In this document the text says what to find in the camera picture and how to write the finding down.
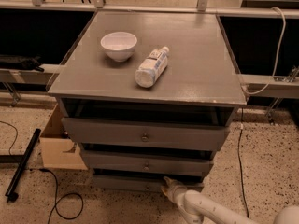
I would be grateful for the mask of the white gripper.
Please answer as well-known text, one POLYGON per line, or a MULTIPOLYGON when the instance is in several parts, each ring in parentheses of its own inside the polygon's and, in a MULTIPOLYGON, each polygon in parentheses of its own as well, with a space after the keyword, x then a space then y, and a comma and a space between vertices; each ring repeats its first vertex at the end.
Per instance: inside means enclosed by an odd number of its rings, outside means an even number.
POLYGON ((187 187, 180 184, 176 179, 168 176, 164 177, 164 181, 168 186, 161 186, 161 191, 172 203, 179 204, 187 192, 187 187))

